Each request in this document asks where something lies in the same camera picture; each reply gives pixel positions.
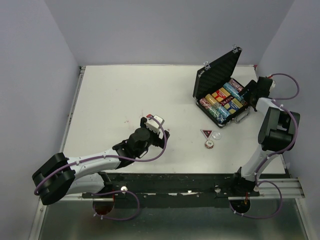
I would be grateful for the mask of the light blue chip stack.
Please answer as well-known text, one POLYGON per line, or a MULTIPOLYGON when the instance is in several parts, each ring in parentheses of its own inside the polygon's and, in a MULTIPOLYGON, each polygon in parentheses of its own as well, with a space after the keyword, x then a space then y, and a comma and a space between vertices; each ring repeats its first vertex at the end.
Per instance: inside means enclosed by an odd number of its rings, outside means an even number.
POLYGON ((216 109, 225 119, 231 115, 231 113, 221 105, 218 105, 216 109))
POLYGON ((236 89, 232 86, 232 85, 230 85, 228 82, 226 82, 224 85, 223 85, 223 88, 225 89, 225 90, 227 90, 230 94, 232 94, 232 93, 238 93, 237 91, 236 91, 236 89))
POLYGON ((248 103, 244 100, 244 98, 240 95, 239 92, 237 92, 236 90, 235 91, 232 91, 231 92, 231 95, 238 101, 240 102, 243 106, 246 106, 248 103))

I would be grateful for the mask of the red white chip stack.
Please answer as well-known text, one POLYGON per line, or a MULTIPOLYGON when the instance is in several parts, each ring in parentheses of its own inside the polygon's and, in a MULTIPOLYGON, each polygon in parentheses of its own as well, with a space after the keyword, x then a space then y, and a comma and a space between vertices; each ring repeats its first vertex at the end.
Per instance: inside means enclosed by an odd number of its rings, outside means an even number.
POLYGON ((204 146, 207 149, 212 149, 214 147, 214 142, 212 140, 208 139, 205 141, 204 146))

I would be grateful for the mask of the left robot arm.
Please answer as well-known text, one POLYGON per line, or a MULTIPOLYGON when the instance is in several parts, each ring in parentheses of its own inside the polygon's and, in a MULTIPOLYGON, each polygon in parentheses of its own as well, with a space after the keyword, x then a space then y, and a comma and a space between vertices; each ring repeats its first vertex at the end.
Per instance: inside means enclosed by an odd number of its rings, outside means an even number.
POLYGON ((166 149, 170 133, 163 128, 164 122, 158 115, 142 117, 140 127, 128 139, 100 153, 78 157, 54 154, 32 175, 34 194, 45 206, 71 194, 107 197, 112 189, 107 171, 142 162, 150 146, 166 149))

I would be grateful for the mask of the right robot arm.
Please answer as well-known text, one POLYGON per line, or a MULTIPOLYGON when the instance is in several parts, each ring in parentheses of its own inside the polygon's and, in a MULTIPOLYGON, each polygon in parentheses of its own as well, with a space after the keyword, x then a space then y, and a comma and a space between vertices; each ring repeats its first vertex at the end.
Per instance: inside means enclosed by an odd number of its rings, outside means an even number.
POLYGON ((298 137, 301 115, 287 110, 280 100, 292 100, 298 96, 300 86, 295 78, 285 73, 273 73, 260 76, 257 82, 250 83, 244 94, 244 100, 264 119, 258 133, 258 147, 249 161, 238 169, 230 183, 230 191, 241 196, 258 185, 258 179, 273 159, 293 148, 298 137), (270 98, 271 90, 276 86, 274 76, 285 76, 293 80, 296 93, 291 97, 270 98))

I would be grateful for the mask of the red card deck box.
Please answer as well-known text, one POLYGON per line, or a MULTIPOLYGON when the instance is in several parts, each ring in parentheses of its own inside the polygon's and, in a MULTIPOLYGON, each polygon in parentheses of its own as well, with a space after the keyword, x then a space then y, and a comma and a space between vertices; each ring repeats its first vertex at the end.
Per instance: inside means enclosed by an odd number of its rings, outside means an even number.
POLYGON ((219 103, 223 100, 227 99, 231 94, 223 87, 216 90, 214 93, 211 94, 215 100, 219 103))

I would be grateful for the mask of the black poker case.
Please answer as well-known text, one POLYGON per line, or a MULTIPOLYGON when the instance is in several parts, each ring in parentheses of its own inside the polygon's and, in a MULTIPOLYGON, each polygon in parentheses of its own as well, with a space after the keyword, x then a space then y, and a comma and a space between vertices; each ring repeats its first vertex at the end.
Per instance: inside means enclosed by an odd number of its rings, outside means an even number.
POLYGON ((199 69, 196 73, 192 94, 193 98, 195 99, 195 104, 219 128, 223 128, 231 121, 237 120, 237 117, 239 117, 240 114, 249 109, 249 104, 243 105, 243 107, 240 108, 237 112, 230 114, 230 116, 225 118, 225 121, 222 124, 219 124, 218 121, 199 103, 199 100, 205 98, 207 94, 212 95, 212 93, 214 93, 218 89, 223 88, 223 85, 225 83, 228 83, 230 79, 234 79, 232 78, 232 75, 241 56, 241 53, 242 48, 233 45, 231 51, 227 52, 226 54, 212 62, 206 61, 204 63, 204 67, 199 69))

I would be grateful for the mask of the red triangular dealer card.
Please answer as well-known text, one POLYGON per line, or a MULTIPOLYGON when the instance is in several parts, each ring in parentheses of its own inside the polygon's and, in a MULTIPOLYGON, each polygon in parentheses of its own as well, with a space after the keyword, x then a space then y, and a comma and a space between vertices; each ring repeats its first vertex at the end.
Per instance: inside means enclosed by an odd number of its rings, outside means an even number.
POLYGON ((205 136, 205 138, 207 140, 209 140, 211 138, 211 134, 212 134, 212 130, 208 130, 208 129, 201 129, 200 130, 202 132, 202 134, 205 136))

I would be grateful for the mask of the green blue chip row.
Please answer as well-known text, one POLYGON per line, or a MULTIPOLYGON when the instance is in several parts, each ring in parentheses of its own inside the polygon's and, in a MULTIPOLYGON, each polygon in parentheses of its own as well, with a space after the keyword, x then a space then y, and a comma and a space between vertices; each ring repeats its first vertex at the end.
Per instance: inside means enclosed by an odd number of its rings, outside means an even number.
POLYGON ((222 124, 225 121, 224 116, 221 115, 213 106, 210 106, 207 111, 218 121, 219 124, 222 124))

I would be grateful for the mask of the gold chip row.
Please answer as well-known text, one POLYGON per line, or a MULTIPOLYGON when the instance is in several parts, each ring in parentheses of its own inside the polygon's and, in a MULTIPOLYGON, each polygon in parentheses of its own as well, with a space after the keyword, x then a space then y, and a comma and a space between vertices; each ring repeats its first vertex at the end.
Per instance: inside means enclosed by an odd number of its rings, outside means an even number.
POLYGON ((205 99, 210 103, 211 106, 217 106, 219 104, 219 102, 211 94, 207 94, 205 99))

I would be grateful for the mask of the red white chip row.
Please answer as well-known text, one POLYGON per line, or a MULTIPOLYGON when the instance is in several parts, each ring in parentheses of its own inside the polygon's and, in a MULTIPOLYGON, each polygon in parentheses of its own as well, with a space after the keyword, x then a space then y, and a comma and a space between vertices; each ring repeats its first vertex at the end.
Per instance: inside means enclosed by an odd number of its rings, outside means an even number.
POLYGON ((205 98, 201 98, 199 100, 199 103, 207 110, 209 111, 209 109, 211 109, 212 105, 205 99, 205 98))

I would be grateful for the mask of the clear round dealer button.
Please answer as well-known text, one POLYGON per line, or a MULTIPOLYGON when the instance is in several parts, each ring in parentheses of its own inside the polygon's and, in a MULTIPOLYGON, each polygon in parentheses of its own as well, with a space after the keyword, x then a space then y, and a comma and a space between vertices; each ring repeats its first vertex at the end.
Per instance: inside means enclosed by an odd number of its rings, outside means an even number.
POLYGON ((222 134, 218 131, 213 131, 212 132, 212 138, 214 140, 220 140, 222 138, 222 134))

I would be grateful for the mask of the aluminium table edge rail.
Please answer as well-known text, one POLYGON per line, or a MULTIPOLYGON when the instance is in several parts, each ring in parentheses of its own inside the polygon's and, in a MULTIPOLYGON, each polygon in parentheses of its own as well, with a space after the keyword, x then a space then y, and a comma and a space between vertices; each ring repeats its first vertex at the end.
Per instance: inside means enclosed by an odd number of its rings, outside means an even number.
POLYGON ((69 113, 68 113, 68 116, 67 116, 67 122, 66 122, 66 126, 65 126, 65 129, 64 129, 64 133, 63 133, 63 137, 62 137, 62 141, 61 141, 58 153, 62 153, 64 151, 64 148, 65 148, 65 145, 66 145, 68 133, 69 133, 69 130, 70 130, 71 122, 72 122, 72 119, 73 119, 73 115, 74 115, 74 111, 75 111, 75 108, 76 108, 76 104, 77 104, 77 100, 78 100, 79 92, 80 92, 81 85, 82 85, 82 82, 83 82, 83 77, 84 77, 85 71, 86 71, 86 66, 80 66, 79 67, 79 75, 78 75, 78 79, 77 79, 77 85, 76 85, 75 92, 74 92, 74 95, 73 95, 71 107, 70 107, 70 110, 69 110, 69 113))

